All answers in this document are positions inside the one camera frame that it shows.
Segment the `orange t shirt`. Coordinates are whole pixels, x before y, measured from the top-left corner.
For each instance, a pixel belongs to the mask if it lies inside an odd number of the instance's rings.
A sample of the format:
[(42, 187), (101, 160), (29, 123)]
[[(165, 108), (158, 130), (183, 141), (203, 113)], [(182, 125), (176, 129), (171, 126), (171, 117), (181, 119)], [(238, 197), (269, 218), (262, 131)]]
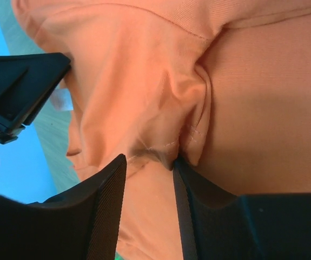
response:
[(78, 177), (127, 157), (124, 259), (182, 259), (179, 155), (235, 195), (311, 192), (311, 1), (11, 4), (41, 49), (71, 59)]

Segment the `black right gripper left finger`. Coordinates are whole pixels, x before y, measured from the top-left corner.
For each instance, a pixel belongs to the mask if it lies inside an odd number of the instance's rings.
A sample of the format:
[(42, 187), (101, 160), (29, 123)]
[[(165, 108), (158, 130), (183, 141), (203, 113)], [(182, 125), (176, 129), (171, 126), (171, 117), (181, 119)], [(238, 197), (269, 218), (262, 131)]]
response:
[(114, 259), (125, 177), (120, 154), (42, 203), (0, 196), (0, 259)]

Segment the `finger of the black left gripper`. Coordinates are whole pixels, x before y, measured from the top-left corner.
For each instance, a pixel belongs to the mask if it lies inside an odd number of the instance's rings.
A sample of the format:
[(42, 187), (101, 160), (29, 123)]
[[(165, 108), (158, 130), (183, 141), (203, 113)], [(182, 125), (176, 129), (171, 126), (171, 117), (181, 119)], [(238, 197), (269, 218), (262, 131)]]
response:
[(0, 56), (0, 144), (32, 124), (70, 62), (62, 53)]

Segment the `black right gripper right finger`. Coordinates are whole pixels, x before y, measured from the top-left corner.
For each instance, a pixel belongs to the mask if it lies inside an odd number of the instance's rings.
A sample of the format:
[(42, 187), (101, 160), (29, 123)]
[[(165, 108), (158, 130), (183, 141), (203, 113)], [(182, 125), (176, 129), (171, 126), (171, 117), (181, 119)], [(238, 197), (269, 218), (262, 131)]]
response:
[(311, 259), (311, 193), (235, 196), (174, 162), (184, 259)]

